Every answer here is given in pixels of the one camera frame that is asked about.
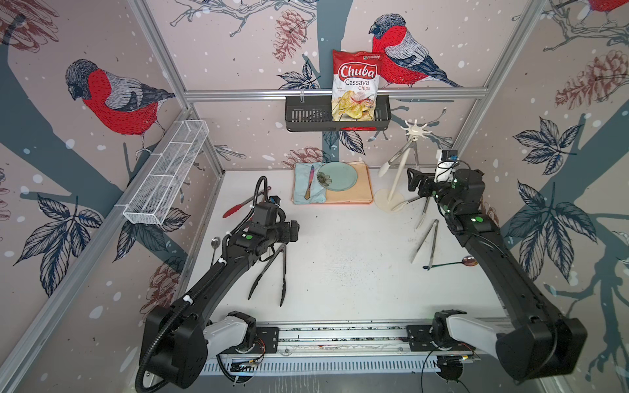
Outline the red silicone tongs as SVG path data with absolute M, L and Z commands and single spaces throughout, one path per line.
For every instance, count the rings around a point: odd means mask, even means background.
M 228 209 L 226 212 L 224 212 L 224 214 L 222 215 L 223 219 L 227 219 L 228 217 L 230 217 L 231 215 L 234 215 L 235 213 L 237 213 L 238 211 L 240 211 L 242 208 L 246 207 L 246 206 L 254 206 L 255 204 L 257 204 L 258 202 L 263 200 L 263 196 L 268 193 L 271 190 L 271 186 L 268 186 L 268 188 L 262 192 L 259 191 L 256 195 L 256 197 L 250 197 L 247 200 L 232 206 L 230 209 Z

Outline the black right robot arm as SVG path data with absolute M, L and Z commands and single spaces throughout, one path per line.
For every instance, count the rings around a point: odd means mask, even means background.
M 457 170 L 450 182 L 436 182 L 414 169 L 407 176 L 409 190 L 435 201 L 447 228 L 481 266 L 513 326 L 506 331 L 463 311 L 444 310 L 433 318 L 434 345 L 465 343 L 478 348 L 498 359 L 519 382 L 572 373 L 585 345 L 586 328 L 542 295 L 509 252 L 499 227 L 482 213 L 482 172 Z

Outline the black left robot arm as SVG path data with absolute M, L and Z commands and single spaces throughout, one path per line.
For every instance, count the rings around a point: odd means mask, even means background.
M 208 357 L 254 340 L 255 319 L 232 312 L 220 322 L 211 315 L 225 295 L 265 252 L 298 240 L 298 222 L 286 219 L 277 201 L 256 204 L 234 233 L 224 238 L 219 260 L 171 306 L 147 316 L 134 387 L 156 392 L 169 383 L 191 386 Z

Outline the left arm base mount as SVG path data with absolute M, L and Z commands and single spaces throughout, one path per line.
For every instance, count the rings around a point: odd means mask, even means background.
M 230 322 L 242 322 L 246 327 L 241 342 L 226 347 L 221 355 L 262 355 L 278 351 L 279 327 L 261 326 L 256 318 L 240 311 L 230 312 L 225 318 Z

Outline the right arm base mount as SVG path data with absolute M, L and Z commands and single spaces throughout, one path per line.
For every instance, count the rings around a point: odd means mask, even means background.
M 449 333 L 447 318 L 460 314 L 466 314 L 466 312 L 458 309 L 437 311 L 429 324 L 407 325 L 407 337 L 404 342 L 409 343 L 412 352 L 429 352 L 430 350 L 469 350 L 475 352 L 473 346 L 464 342 L 457 342 Z

